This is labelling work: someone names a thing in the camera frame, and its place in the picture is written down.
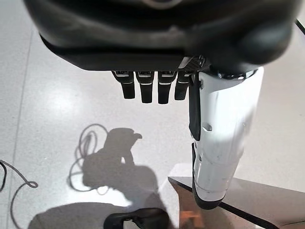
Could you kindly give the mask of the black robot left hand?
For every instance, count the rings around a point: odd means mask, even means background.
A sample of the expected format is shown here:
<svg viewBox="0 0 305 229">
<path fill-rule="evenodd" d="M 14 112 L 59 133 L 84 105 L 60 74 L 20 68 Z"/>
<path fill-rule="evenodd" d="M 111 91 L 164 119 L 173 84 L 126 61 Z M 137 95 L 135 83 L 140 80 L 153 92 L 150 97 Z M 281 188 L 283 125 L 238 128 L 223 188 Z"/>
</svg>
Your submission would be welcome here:
<svg viewBox="0 0 305 229">
<path fill-rule="evenodd" d="M 27 0 L 43 43 L 87 71 L 111 71 L 126 99 L 189 99 L 198 206 L 223 200 L 244 153 L 264 75 L 286 51 L 300 0 Z"/>
</svg>

